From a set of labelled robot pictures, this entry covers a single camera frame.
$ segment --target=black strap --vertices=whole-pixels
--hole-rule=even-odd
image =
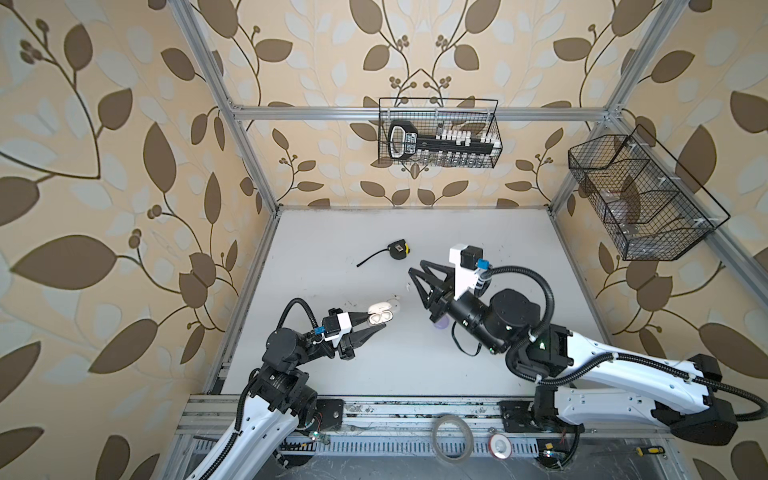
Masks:
[[[453,338],[453,343],[455,343],[458,349],[464,352],[464,354],[469,356],[477,356],[480,353],[480,349],[482,348],[482,345],[480,344],[480,342],[478,342],[478,351],[475,352],[475,355],[472,355],[471,353],[467,353],[466,350],[464,350],[462,346],[458,344],[458,340],[456,339],[456,322],[454,322],[453,326],[451,327],[451,338]]]
[[[379,250],[378,252],[374,253],[374,254],[373,254],[373,255],[371,255],[370,257],[368,257],[368,258],[366,258],[365,260],[363,260],[362,262],[358,263],[358,264],[357,264],[357,266],[363,265],[363,264],[364,264],[365,262],[367,262],[368,260],[371,260],[371,259],[373,258],[373,256],[374,256],[374,255],[378,255],[379,253],[381,253],[381,252],[386,252],[386,251],[387,251],[387,249],[386,249],[386,248],[382,248],[382,249],[381,249],[381,250]]]

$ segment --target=floral wallpaper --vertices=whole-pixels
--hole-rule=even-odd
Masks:
[[[378,157],[371,123],[246,123],[279,204],[311,207],[532,207],[549,204],[584,122],[499,122],[495,168],[423,167]]]
[[[267,214],[164,2],[0,31],[0,478],[150,478]]]
[[[661,0],[191,0],[235,103],[600,107]]]
[[[768,269],[768,5],[693,0],[624,109],[733,215],[723,226]],[[559,214],[617,346],[683,359],[709,353],[724,381],[768,398],[768,313],[705,243],[674,262],[624,262],[582,190]],[[728,398],[737,412],[753,409]],[[728,446],[680,442],[703,480],[768,478],[765,421]]]

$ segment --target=beige wall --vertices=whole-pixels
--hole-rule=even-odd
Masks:
[[[731,212],[723,228],[759,255],[768,247],[768,4],[690,5],[625,114],[653,125]],[[668,56],[674,51],[688,53]],[[768,398],[768,315],[706,244],[645,268],[648,263],[617,261],[610,237],[580,194],[559,219],[615,345],[671,359],[709,353],[720,360],[724,382]],[[737,412],[753,409],[728,399]],[[765,420],[741,423],[728,446],[681,445],[704,480],[768,476]]]
[[[361,106],[366,95],[602,106],[655,15],[653,0],[233,3],[192,1],[230,95],[261,106]]]
[[[163,7],[0,2],[0,478],[149,478],[266,223]]]
[[[306,206],[317,201],[313,205],[338,207],[545,205],[566,174],[568,148],[588,133],[583,122],[501,122],[503,153],[495,168],[484,169],[420,167],[389,159],[381,163],[376,160],[376,126],[371,124],[254,121],[248,126],[279,203]],[[274,135],[285,138],[288,153]],[[293,155],[293,166],[280,163]],[[384,197],[376,185],[383,187]]]

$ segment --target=wallpaper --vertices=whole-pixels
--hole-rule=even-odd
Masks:
[[[654,0],[191,0],[233,101],[603,106]]]
[[[584,122],[500,122],[495,168],[422,167],[378,158],[376,126],[253,121],[246,127],[279,204],[311,207],[533,207],[550,203]]]
[[[0,0],[0,478],[150,478],[256,252],[163,7]]]
[[[768,267],[768,5],[689,6],[624,114],[678,155],[733,215],[723,228]],[[709,353],[724,382],[768,398],[768,313],[709,247],[674,262],[621,261],[584,195],[574,192],[558,219],[613,344],[670,359]],[[728,446],[680,445],[703,480],[768,478],[766,432],[764,420],[740,423]]]

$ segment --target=wire basket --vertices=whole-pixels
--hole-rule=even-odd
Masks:
[[[677,260],[730,214],[650,132],[638,134],[638,128],[571,148],[568,168],[623,260]],[[674,160],[675,174],[667,174],[648,154],[651,145]],[[681,184],[694,195],[686,195]],[[699,193],[706,199],[698,199]],[[707,200],[720,212],[704,213],[697,200]]]
[[[489,99],[380,98],[379,162],[493,168],[504,147],[497,106]]]

